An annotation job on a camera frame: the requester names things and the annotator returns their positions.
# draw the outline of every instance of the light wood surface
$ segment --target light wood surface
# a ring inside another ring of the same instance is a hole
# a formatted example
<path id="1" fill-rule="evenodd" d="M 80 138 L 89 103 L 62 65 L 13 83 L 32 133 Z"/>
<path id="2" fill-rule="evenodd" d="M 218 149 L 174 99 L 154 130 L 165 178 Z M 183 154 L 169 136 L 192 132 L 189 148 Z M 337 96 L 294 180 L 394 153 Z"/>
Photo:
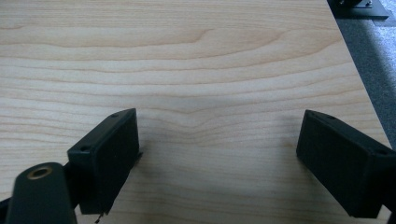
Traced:
<path id="1" fill-rule="evenodd" d="M 145 154 L 101 223 L 386 222 L 295 155 L 306 109 L 389 146 L 325 0 L 0 3 L 1 199 L 131 107 Z"/>

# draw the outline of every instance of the floor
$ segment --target floor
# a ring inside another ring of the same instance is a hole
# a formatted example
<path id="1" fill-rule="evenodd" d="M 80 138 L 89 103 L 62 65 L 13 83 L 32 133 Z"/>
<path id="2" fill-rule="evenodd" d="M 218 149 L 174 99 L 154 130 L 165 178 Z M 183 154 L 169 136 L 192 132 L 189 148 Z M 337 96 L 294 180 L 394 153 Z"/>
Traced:
<path id="1" fill-rule="evenodd" d="M 396 1 L 380 1 L 391 13 L 386 21 L 337 19 L 337 24 L 396 150 Z"/>

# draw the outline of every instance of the screw hole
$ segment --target screw hole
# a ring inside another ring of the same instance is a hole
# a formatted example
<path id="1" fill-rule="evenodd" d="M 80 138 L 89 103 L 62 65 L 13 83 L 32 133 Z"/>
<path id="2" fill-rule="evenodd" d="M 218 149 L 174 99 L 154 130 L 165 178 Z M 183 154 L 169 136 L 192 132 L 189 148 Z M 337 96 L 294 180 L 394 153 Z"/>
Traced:
<path id="1" fill-rule="evenodd" d="M 89 146 L 84 146 L 84 147 L 81 147 L 79 150 L 80 151 L 88 151 L 88 150 L 90 150 L 90 147 Z"/>
<path id="2" fill-rule="evenodd" d="M 27 175 L 28 179 L 37 180 L 52 173 L 52 168 L 49 166 L 38 167 Z"/>

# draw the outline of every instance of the black metal stand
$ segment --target black metal stand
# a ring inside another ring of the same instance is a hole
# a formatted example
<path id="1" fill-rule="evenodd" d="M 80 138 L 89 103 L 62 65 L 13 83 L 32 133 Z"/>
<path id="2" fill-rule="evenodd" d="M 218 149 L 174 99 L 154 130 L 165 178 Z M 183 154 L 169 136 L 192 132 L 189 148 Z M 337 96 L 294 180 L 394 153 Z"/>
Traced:
<path id="1" fill-rule="evenodd" d="M 336 19 L 386 20 L 389 17 L 379 0 L 371 0 L 371 4 L 370 0 L 362 0 L 352 7 L 343 7 L 341 1 L 327 0 Z"/>

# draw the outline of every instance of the wood grain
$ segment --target wood grain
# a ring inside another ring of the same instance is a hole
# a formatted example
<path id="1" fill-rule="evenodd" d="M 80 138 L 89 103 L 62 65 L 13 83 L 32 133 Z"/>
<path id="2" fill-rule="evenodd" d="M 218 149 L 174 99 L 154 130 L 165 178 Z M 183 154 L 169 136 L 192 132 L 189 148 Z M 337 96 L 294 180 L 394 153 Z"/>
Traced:
<path id="1" fill-rule="evenodd" d="M 295 156 L 306 109 L 389 146 L 326 1 L 2 2 L 0 106 L 1 198 L 135 107 L 145 154 L 103 223 L 378 222 Z"/>

